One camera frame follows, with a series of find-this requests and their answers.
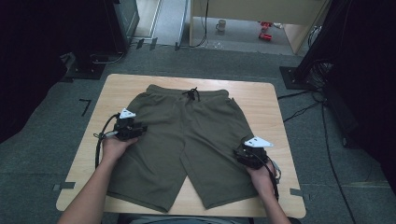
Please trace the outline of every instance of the black cable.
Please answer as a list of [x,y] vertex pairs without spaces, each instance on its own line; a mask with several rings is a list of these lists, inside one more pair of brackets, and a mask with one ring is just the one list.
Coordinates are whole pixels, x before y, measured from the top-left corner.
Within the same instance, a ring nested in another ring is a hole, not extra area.
[[312,39],[313,39],[314,35],[318,36],[318,33],[320,33],[320,30],[321,30],[321,26],[315,26],[314,29],[309,34],[309,36],[308,36],[308,47],[309,48],[311,48],[311,46],[312,46],[312,43],[313,43]]
[[325,117],[324,117],[324,104],[322,104],[321,111],[322,111],[322,120],[323,120],[324,135],[325,135],[325,138],[326,138],[327,156],[328,156],[328,158],[329,158],[330,166],[332,167],[332,174],[334,175],[335,181],[337,182],[337,186],[338,186],[338,188],[340,189],[341,195],[343,196],[344,202],[345,202],[345,204],[346,204],[346,208],[347,208],[347,210],[348,210],[348,212],[349,212],[350,217],[352,218],[352,222],[353,222],[353,223],[356,223],[356,220],[355,220],[355,218],[353,217],[353,214],[352,214],[352,210],[350,209],[349,203],[347,202],[347,197],[346,197],[346,195],[345,195],[345,193],[344,193],[344,191],[343,191],[343,188],[342,188],[341,185],[340,185],[340,180],[338,179],[337,173],[335,172],[334,165],[332,164],[332,155],[330,154],[330,147],[329,147],[329,136],[328,136],[328,134],[327,134],[326,119],[325,119]]
[[198,45],[192,46],[192,47],[190,47],[190,48],[198,48],[198,47],[200,47],[201,45],[203,45],[203,44],[205,43],[205,41],[206,41],[206,38],[207,38],[207,11],[208,11],[208,10],[209,10],[209,0],[206,0],[205,34],[204,34],[204,37],[202,38],[201,42],[200,42]]
[[[268,173],[271,176],[271,182],[272,182],[273,187],[274,187],[274,194],[275,194],[276,200],[279,201],[279,191],[277,190],[276,177],[275,177],[274,173],[270,170],[270,168],[267,166],[267,164],[265,164],[265,162],[258,155],[254,154],[254,153],[251,153],[251,152],[250,152],[250,154],[255,156],[257,159],[259,159],[259,161],[261,161],[262,164],[264,165],[265,169],[267,169]],[[275,166],[274,166],[272,160],[269,157],[268,157],[268,160],[270,160],[270,162],[272,163],[272,165],[273,165],[273,167],[275,169]]]
[[338,48],[338,51],[331,58],[328,58],[328,59],[316,59],[313,62],[311,62],[307,67],[312,67],[313,68],[314,65],[317,64],[317,63],[328,63],[328,62],[334,60],[335,58],[337,58],[341,54],[341,51],[342,51],[342,48],[343,48],[343,44],[344,44],[345,30],[346,30],[346,27],[347,27],[347,18],[348,18],[348,15],[349,15],[349,10],[351,8],[352,2],[353,2],[353,0],[349,0],[349,4],[348,4],[347,9],[346,9],[346,17],[344,19],[343,30],[342,30],[342,33],[341,33],[341,40],[340,40],[340,48]]
[[303,113],[305,113],[306,110],[313,108],[313,107],[317,106],[318,104],[320,104],[320,102],[315,102],[314,104],[309,105],[308,107],[295,112],[291,117],[284,119],[283,122],[285,123],[286,121],[288,121],[290,119],[294,119],[295,117],[302,115]]
[[311,80],[313,82],[312,84],[314,86],[316,86],[317,88],[322,88],[325,84],[323,78],[320,75],[318,75],[317,73],[312,74]]
[[292,94],[289,94],[289,95],[278,96],[278,97],[277,97],[277,100],[281,100],[281,99],[284,99],[284,98],[289,98],[289,97],[293,97],[293,96],[297,96],[297,95],[301,95],[301,94],[309,93],[309,92],[312,92],[312,91],[311,91],[311,90],[308,90],[308,91],[300,91],[300,92],[292,93]]
[[106,124],[105,124],[105,127],[103,127],[103,130],[102,130],[99,134],[94,134],[94,135],[93,135],[93,136],[95,136],[95,137],[98,138],[98,143],[97,143],[97,145],[96,145],[96,153],[95,153],[95,169],[96,169],[96,168],[98,167],[98,165],[99,165],[100,145],[101,145],[103,139],[105,139],[105,137],[106,137],[106,135],[105,135],[105,130],[106,130],[106,128],[107,128],[107,125],[108,125],[108,123],[109,123],[112,119],[117,118],[119,115],[120,115],[120,114],[115,114],[115,115],[111,116],[111,117],[107,120],[107,122],[106,122]]
[[124,53],[121,54],[121,56],[114,60],[114,61],[109,61],[109,62],[92,62],[92,63],[96,63],[96,64],[110,64],[110,63],[117,63],[122,57],[124,56]]
[[321,104],[324,104],[324,103],[325,103],[324,97],[323,97],[322,100],[318,100],[317,97],[315,97],[315,93],[314,93],[314,92],[312,92],[311,95],[312,95],[312,98],[314,99],[315,102],[321,103]]

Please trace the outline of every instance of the cable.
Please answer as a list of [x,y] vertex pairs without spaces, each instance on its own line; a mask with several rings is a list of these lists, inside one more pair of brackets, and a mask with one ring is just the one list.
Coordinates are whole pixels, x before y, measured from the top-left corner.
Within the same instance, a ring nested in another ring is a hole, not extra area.
[[320,102],[315,102],[314,104],[309,105],[308,107],[295,112],[291,117],[284,119],[283,122],[285,123],[286,121],[288,121],[290,119],[294,119],[295,117],[302,115],[303,113],[305,113],[306,110],[313,108],[313,107],[317,106],[318,104],[320,104]]
[[315,93],[314,93],[314,92],[312,92],[311,95],[312,95],[312,98],[314,99],[315,102],[321,103],[321,104],[325,104],[325,103],[326,103],[326,101],[325,101],[324,99],[318,100],[317,97],[315,97]]
[[314,29],[309,34],[309,37],[308,37],[308,47],[309,48],[311,48],[311,46],[312,46],[312,43],[313,43],[312,39],[313,39],[314,35],[318,36],[318,34],[320,33],[320,30],[321,30],[321,26],[315,26]]
[[[259,161],[261,161],[262,164],[264,165],[265,169],[267,169],[268,173],[269,173],[270,176],[271,176],[270,178],[271,178],[271,182],[272,182],[273,187],[274,187],[274,194],[275,194],[276,200],[279,201],[279,192],[278,192],[278,190],[277,190],[276,177],[275,177],[274,173],[272,173],[272,171],[271,171],[270,168],[267,166],[267,164],[265,164],[265,162],[264,162],[258,155],[254,154],[254,153],[251,153],[251,152],[250,152],[250,154],[253,155],[253,156],[255,156],[257,159],[259,159]],[[272,160],[271,160],[269,157],[268,157],[268,160],[270,160],[270,162],[272,163],[272,165],[273,165],[273,167],[274,167],[274,169],[275,169],[275,166],[274,166]]]
[[300,92],[292,93],[292,94],[289,94],[289,95],[278,96],[278,97],[277,97],[277,100],[281,100],[281,99],[284,99],[284,98],[289,98],[289,97],[293,97],[293,96],[297,96],[297,95],[301,95],[301,94],[309,93],[309,92],[313,92],[313,91],[311,91],[311,90],[308,90],[308,91],[300,91]]
[[[345,30],[346,30],[346,27],[347,27],[347,19],[348,19],[348,15],[349,15],[349,11],[350,11],[352,2],[353,2],[353,0],[349,0],[349,4],[348,4],[347,9],[346,9],[346,17],[344,19],[343,30],[342,30],[342,33],[341,33],[340,47],[338,48],[338,51],[331,58],[328,58],[328,59],[316,59],[313,62],[311,62],[307,66],[308,68],[311,68],[311,70],[317,69],[317,71],[318,71],[318,68],[314,68],[315,64],[317,64],[317,63],[328,63],[328,62],[334,60],[335,58],[337,58],[341,54],[341,51],[342,51],[342,48],[343,48],[343,44],[344,44]],[[319,85],[322,86],[324,83],[325,83],[325,80],[323,79],[323,82],[319,83]]]
[[331,66],[330,63],[315,63],[311,69],[310,83],[317,88],[322,88],[326,84],[324,77],[329,73]]
[[99,63],[99,64],[110,64],[110,63],[117,63],[122,57],[124,56],[124,53],[121,54],[121,56],[114,60],[114,61],[109,61],[109,62],[92,62],[92,63]]
[[206,41],[206,38],[207,38],[207,11],[208,11],[208,10],[209,10],[209,0],[206,0],[205,27],[204,27],[204,29],[205,29],[205,34],[204,34],[204,37],[202,38],[201,42],[200,42],[198,45],[192,46],[192,47],[190,47],[190,48],[198,48],[198,47],[200,47],[201,45],[203,45],[203,44],[205,43],[205,41]]
[[344,202],[345,202],[345,204],[346,204],[346,208],[347,208],[347,210],[348,210],[348,212],[349,212],[350,217],[352,218],[352,222],[356,224],[356,220],[355,220],[355,218],[353,217],[352,210],[350,209],[349,203],[347,202],[347,197],[346,197],[346,195],[345,195],[345,193],[344,193],[344,191],[343,191],[343,188],[342,188],[341,185],[340,185],[340,180],[338,179],[338,175],[337,175],[337,173],[335,172],[334,165],[332,164],[332,155],[330,154],[330,147],[329,147],[329,136],[328,136],[328,134],[327,134],[326,119],[325,119],[325,117],[324,117],[324,104],[322,104],[321,112],[322,112],[322,120],[323,120],[324,135],[325,135],[325,139],[326,139],[327,156],[328,156],[328,158],[329,158],[330,166],[332,167],[332,174],[334,175],[335,181],[337,182],[337,186],[338,186],[338,188],[340,189],[341,195],[343,196]]
[[105,127],[103,127],[103,130],[102,130],[99,134],[95,133],[95,134],[93,135],[93,136],[95,136],[95,137],[98,138],[98,143],[97,143],[97,145],[96,145],[96,153],[95,153],[95,169],[96,169],[96,168],[98,167],[98,165],[99,165],[100,145],[101,145],[103,139],[106,138],[105,130],[106,130],[106,128],[107,128],[107,125],[108,125],[108,123],[109,123],[112,119],[117,118],[119,115],[120,115],[120,114],[115,114],[115,115],[111,116],[111,117],[107,120],[107,122],[106,122],[106,124],[105,124]]

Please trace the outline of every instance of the person's left hand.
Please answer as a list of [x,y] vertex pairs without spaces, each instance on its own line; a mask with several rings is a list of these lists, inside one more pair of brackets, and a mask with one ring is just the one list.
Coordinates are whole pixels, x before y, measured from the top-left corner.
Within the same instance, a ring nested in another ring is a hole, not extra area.
[[125,142],[119,140],[115,136],[105,138],[102,142],[102,146],[103,146],[102,161],[104,160],[112,161],[112,162],[117,161],[125,152],[125,149],[135,142],[137,142],[137,138],[132,138]]

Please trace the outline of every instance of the finger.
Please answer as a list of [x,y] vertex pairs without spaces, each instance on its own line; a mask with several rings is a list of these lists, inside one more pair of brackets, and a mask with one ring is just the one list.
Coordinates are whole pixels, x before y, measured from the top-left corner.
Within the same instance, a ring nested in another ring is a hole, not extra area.
[[136,143],[137,140],[138,140],[137,137],[136,137],[136,138],[132,138],[132,139],[128,139],[128,140],[126,141],[126,146],[128,147],[128,146],[130,146],[131,144]]

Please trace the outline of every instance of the power cord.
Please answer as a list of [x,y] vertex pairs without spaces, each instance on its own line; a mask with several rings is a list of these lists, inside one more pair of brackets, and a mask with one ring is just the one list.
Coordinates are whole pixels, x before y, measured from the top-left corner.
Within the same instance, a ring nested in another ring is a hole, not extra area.
[[[279,201],[279,191],[277,189],[276,175],[274,175],[274,173],[271,171],[271,169],[267,166],[267,164],[258,155],[254,154],[254,153],[250,153],[250,155],[255,156],[260,162],[262,162],[262,164],[265,167],[265,169],[267,169],[268,174],[270,174],[271,182],[272,182],[273,187],[274,187],[274,195],[276,197],[276,200]],[[273,167],[275,169],[273,161],[269,157],[268,157],[268,160],[272,163],[272,165],[273,165]]]
[[122,58],[123,56],[124,56],[124,53],[122,53],[121,56],[120,56],[118,59],[114,60],[114,61],[109,61],[109,62],[95,62],[95,61],[92,61],[92,63],[96,63],[96,64],[111,64],[111,63],[117,63],[119,60],[121,60],[121,58]]
[[[334,176],[334,178],[335,178],[335,181],[336,181],[336,183],[337,183],[337,186],[338,186],[338,188],[339,188],[339,190],[340,190],[340,192],[341,192],[341,195],[342,195],[342,197],[343,197],[344,203],[346,204],[346,208],[347,208],[347,210],[348,210],[348,213],[349,213],[349,215],[350,215],[350,217],[351,217],[351,219],[352,219],[352,222],[353,222],[354,224],[356,224],[355,217],[353,216],[352,210],[351,210],[351,208],[350,208],[350,206],[349,206],[349,203],[347,202],[347,197],[346,197],[346,195],[345,195],[345,193],[344,193],[343,188],[341,187],[340,180],[338,179],[338,175],[337,175],[337,173],[335,172],[334,165],[333,165],[333,163],[332,163],[332,155],[331,155],[331,153],[330,153],[330,146],[329,146],[329,135],[328,135],[328,132],[327,132],[327,124],[326,124],[326,119],[325,119],[325,116],[324,116],[324,106],[326,105],[327,102],[326,102],[325,99],[319,100],[319,99],[315,96],[315,93],[316,93],[316,92],[312,92],[312,97],[313,97],[313,99],[314,99],[314,101],[315,101],[314,104],[310,105],[309,107],[306,107],[306,108],[304,108],[304,109],[301,109],[301,110],[295,112],[293,116],[291,116],[291,117],[288,118],[288,119],[285,119],[284,122],[286,122],[286,121],[288,121],[288,120],[290,120],[290,119],[293,119],[293,118],[295,118],[295,117],[297,117],[297,116],[302,115],[302,114],[303,114],[307,109],[309,109],[309,108],[313,108],[314,106],[321,104],[321,116],[322,116],[323,129],[324,129],[324,135],[325,135],[325,141],[326,141],[327,157],[328,157],[328,159],[329,159],[329,163],[330,163],[330,166],[331,166],[331,168],[332,168],[332,174],[333,174],[333,176]],[[299,93],[294,93],[294,94],[291,94],[291,95],[287,95],[286,97],[296,96],[296,95],[300,95],[300,94],[303,94],[303,93],[307,93],[307,91],[302,91],[302,92],[299,92]]]
[[308,47],[311,48],[314,36],[318,36],[322,26],[315,26],[308,36]]
[[352,210],[350,209],[349,203],[347,202],[347,197],[346,197],[346,195],[344,193],[343,188],[341,187],[340,180],[338,179],[338,175],[337,175],[337,173],[335,172],[335,169],[334,169],[334,165],[332,164],[332,155],[330,154],[330,147],[329,147],[329,136],[327,134],[327,125],[326,125],[326,119],[325,119],[325,116],[324,116],[324,104],[322,104],[321,112],[322,112],[324,136],[325,136],[325,139],[326,139],[327,157],[329,159],[330,166],[332,167],[332,174],[334,175],[335,181],[337,182],[337,186],[340,189],[341,195],[343,196],[344,202],[346,204],[346,208],[347,208],[347,210],[349,212],[350,217],[352,218],[352,222],[354,224],[356,224],[356,220],[355,220],[355,218],[353,216]]
[[106,122],[105,126],[103,127],[102,131],[101,131],[99,134],[97,134],[97,133],[94,133],[94,134],[93,134],[93,136],[95,136],[95,137],[98,138],[98,143],[97,143],[97,145],[96,145],[96,153],[95,153],[95,169],[96,169],[96,168],[98,167],[98,165],[99,165],[100,146],[101,146],[101,144],[102,144],[102,141],[106,138],[105,130],[106,130],[106,128],[107,128],[107,125],[108,125],[108,123],[109,123],[112,119],[118,118],[119,116],[120,116],[120,113],[111,116],[111,117],[107,120],[107,122]]
[[205,30],[204,37],[202,38],[201,42],[200,42],[198,45],[192,46],[192,47],[190,47],[190,48],[198,48],[198,47],[200,47],[201,45],[203,45],[203,44],[205,43],[205,41],[206,41],[206,38],[207,38],[207,11],[208,11],[208,10],[209,10],[209,0],[206,0],[205,27],[204,27],[204,25],[203,25],[204,30]]
[[281,99],[289,98],[289,97],[293,97],[293,96],[298,96],[298,95],[301,95],[301,94],[304,94],[304,93],[310,93],[310,92],[318,91],[318,89],[319,89],[319,88],[316,88],[316,89],[313,90],[313,91],[311,91],[311,90],[308,90],[308,91],[300,91],[300,92],[292,93],[292,94],[289,94],[289,95],[278,96],[278,97],[277,97],[277,100],[281,100]]
[[[308,67],[312,67],[311,70],[313,70],[315,73],[313,75],[313,79],[316,82],[317,86],[322,87],[324,85],[324,83],[325,83],[324,77],[325,77],[325,75],[327,75],[327,73],[330,70],[329,67],[331,67],[330,66],[331,61],[336,59],[341,54],[341,50],[344,45],[344,37],[345,37],[345,31],[346,31],[346,27],[347,27],[347,19],[348,19],[349,11],[352,6],[352,2],[353,2],[353,0],[349,0],[348,6],[346,9],[346,17],[344,19],[343,30],[341,33],[340,47],[338,48],[335,55],[328,59],[316,59],[308,65]],[[312,40],[311,40],[312,35],[313,35],[313,33],[311,32],[311,35],[308,37],[308,45],[312,45]]]

